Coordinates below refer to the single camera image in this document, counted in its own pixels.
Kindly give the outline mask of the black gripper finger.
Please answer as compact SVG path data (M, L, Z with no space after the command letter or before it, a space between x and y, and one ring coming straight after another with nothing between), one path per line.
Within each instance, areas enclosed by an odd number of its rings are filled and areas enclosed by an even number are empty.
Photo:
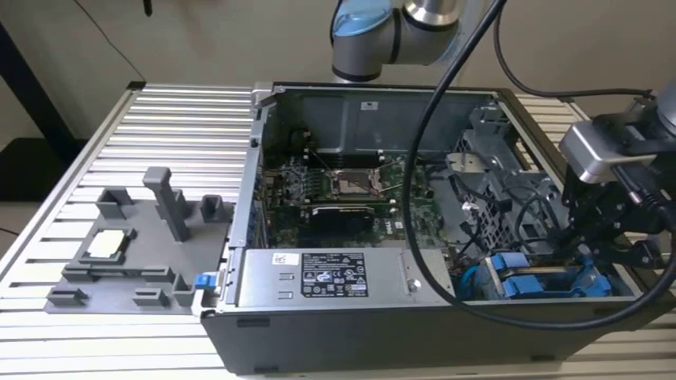
M553 234L552 255L555 257L588 257L592 250L587 245L587 230L593 229L593 216L569 216L568 225Z
M633 268L663 269L665 267L659 248L649 240L615 244L609 249L608 261Z

